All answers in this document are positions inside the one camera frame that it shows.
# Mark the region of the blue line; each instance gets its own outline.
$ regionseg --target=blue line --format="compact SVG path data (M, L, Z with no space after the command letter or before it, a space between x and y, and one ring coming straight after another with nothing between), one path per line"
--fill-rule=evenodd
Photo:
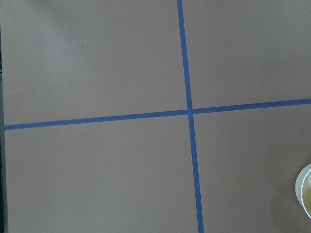
M202 203L201 203L201 189L200 189L200 179L199 179L199 166L198 166L198 158L197 158L197 150L196 150L195 128L194 128L192 96L191 96L191 86L190 86L190 74L189 74L189 65L188 65L186 32L185 32L182 0L177 0L177 8L178 8L178 19L179 19L179 30L180 30L180 42L181 42L184 75L185 75L185 88L186 88L186 97L187 97L187 110L188 110L188 122L189 122L198 231L199 233L204 233L203 213L202 213Z
M57 120L57 121L46 121L29 124L18 124L18 125L7 125L5 130L18 130L18 129L29 129L38 127L48 126L59 126L59 125L73 125L73 124L86 124L95 122L105 121L116 121L116 120L130 120L130 119L141 119L141 118L152 118L152 117L169 117L169 116L180 116L187 115L187 110L176 110L176 111L165 111L165 112L154 112L154 113L139 113L130 115L120 116L104 116L94 118L83 118L83 119L71 119L71 120Z
M215 112L237 111L237 110L247 110L247 109L257 109L257 108L293 106L293 105L302 105L302 104L311 104L311 99L286 100L286 101L275 101L275 102L264 102L264 103L230 105L230 106L221 106L221 107L197 108L193 110L193 113L194 114L215 113Z

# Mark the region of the gray surface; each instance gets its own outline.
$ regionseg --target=gray surface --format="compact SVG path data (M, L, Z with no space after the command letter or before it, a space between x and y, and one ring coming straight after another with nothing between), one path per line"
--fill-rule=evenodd
M195 108L311 97L311 1L183 3Z
M186 116L6 131L10 233L195 233Z
M206 232L308 233L295 196L311 163L311 106L196 115Z
M5 124L186 109L176 8L0 1Z

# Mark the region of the vertical blue line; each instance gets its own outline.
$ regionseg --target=vertical blue line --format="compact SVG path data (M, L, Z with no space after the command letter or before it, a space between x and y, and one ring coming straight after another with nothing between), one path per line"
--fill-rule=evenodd
M196 213L197 213L197 220L198 220L198 231L199 233L204 233L199 166L198 166L198 158L197 158L197 150L196 150L195 128L194 128L191 86L190 86L190 74L189 74L189 65L188 65L186 32L185 32L182 0L177 0L177 8L178 8L178 19L179 19L179 30L180 30L180 42L181 42L184 75L185 75L185 88L186 88L186 97L187 97L187 110L188 110L188 121L189 121L191 155L192 155L192 169L193 169L193 179L194 179Z

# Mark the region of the white cup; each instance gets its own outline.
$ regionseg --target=white cup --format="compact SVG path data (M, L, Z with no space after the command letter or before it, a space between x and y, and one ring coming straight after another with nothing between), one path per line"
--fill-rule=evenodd
M299 203L309 218L311 218L311 164L306 166L299 173L296 180L295 191Z

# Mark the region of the horizontal blue line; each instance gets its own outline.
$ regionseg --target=horizontal blue line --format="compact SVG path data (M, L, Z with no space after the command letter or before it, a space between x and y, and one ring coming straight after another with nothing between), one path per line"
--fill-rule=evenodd
M286 100L286 101L265 102L265 103L251 103L251 104L240 104L240 105L209 107L209 108L196 108L196 109L193 109L193 113L194 114L215 113L215 112L227 112L227 111L257 109L257 108L272 108L272 107L302 105L302 104L311 104L311 99ZM139 113L139 114L120 115L120 116L103 116L103 117L72 119L72 120L57 120L57 121L46 121L46 122L37 122L37 123L28 123L28 124L18 124L18 125L7 125L5 126L5 130L18 130L18 129L28 129L28 128L38 128L38 127L48 127L48 126L58 126L58 125L86 124L86 123L95 123L95 122L142 119L142 118L153 118L153 117L169 117L169 116L179 116L179 115L187 115L187 114L188 114L187 110L175 110L175 111Z
M29 128L48 127L48 126L59 126L59 125L87 124L105 121L131 120L131 119L152 118L152 117L169 117L187 114L188 114L187 110L165 111L155 113L139 113L139 114L129 114L120 116L104 116L104 117L93 117L83 119L57 120L57 121L46 121L29 124L7 125L4 127L4 129L18 130L18 129L29 129Z
M194 114L216 113L216 112L227 112L227 111L257 109L257 108L273 108L273 107L302 105L302 104L311 104L311 99L286 100L286 101L264 102L264 103L249 103L249 104L229 105L229 106L209 107L209 108L196 108L193 110L193 113Z

